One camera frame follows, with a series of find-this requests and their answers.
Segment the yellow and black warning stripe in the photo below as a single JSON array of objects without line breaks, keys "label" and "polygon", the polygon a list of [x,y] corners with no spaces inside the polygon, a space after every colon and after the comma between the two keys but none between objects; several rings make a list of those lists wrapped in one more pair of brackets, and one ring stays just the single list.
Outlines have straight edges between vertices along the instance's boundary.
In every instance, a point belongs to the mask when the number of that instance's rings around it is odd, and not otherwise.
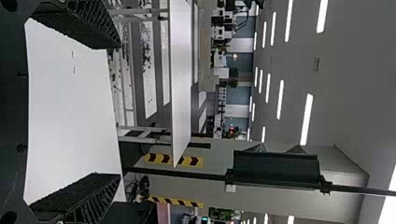
[{"label": "yellow and black warning stripe", "polygon": [[[149,153],[145,156],[146,163],[172,164],[172,156],[162,153]],[[177,165],[204,168],[204,157],[182,156]]]},{"label": "yellow and black warning stripe", "polygon": [[170,204],[174,204],[174,205],[183,205],[183,206],[188,206],[188,207],[204,208],[204,203],[185,200],[185,199],[174,199],[174,198],[158,197],[158,196],[150,195],[148,200],[155,202],[155,203],[170,203]]}]

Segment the industrial machine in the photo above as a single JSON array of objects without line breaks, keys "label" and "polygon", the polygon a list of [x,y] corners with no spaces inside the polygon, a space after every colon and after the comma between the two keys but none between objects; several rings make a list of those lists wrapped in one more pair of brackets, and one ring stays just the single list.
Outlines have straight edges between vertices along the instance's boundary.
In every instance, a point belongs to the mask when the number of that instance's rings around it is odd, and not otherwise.
[{"label": "industrial machine", "polygon": [[226,67],[227,57],[224,51],[214,50],[211,54],[211,62],[213,67]]},{"label": "industrial machine", "polygon": [[[29,77],[24,24],[33,17],[92,49],[119,48],[120,37],[100,0],[1,0],[0,17],[0,223],[106,224],[131,223],[131,220],[156,223],[155,203],[141,200],[147,197],[146,181],[138,186],[133,203],[111,204],[120,183],[120,176],[113,174],[88,175],[31,206],[26,204],[23,193],[28,153]],[[131,135],[119,138],[123,172],[209,179],[226,185],[396,196],[395,191],[334,185],[320,174],[317,156],[268,153],[263,152],[262,145],[255,146],[254,152],[235,151],[233,167],[224,175],[134,167],[128,149],[138,147],[144,155],[152,146],[170,146],[170,141],[161,139],[169,134],[161,128],[136,128]],[[206,143],[189,146],[210,148]]]}]

